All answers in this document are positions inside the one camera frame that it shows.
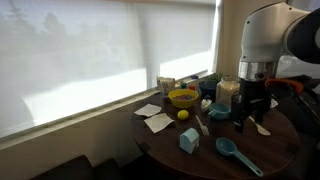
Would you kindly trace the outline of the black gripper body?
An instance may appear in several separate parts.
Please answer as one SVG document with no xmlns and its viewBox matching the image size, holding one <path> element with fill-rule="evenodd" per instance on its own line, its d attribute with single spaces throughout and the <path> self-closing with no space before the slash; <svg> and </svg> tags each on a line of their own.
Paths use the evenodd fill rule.
<svg viewBox="0 0 320 180">
<path fill-rule="evenodd" d="M 231 119 L 245 121 L 257 112 L 266 114 L 270 110 L 271 96 L 264 81 L 251 81 L 241 78 L 240 90 L 231 97 Z"/>
</svg>

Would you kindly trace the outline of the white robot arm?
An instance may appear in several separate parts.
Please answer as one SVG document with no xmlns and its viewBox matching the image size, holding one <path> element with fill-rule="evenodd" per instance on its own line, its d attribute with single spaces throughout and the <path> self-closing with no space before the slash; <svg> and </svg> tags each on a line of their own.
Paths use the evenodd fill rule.
<svg viewBox="0 0 320 180">
<path fill-rule="evenodd" d="M 283 55 L 320 63 L 320 9 L 312 12 L 286 3 L 274 3 L 252 12 L 246 19 L 241 42 L 238 77 L 240 90 L 231 98 L 231 120 L 241 132 L 245 120 L 262 123 L 270 110 L 269 82 L 276 78 Z"/>
</svg>

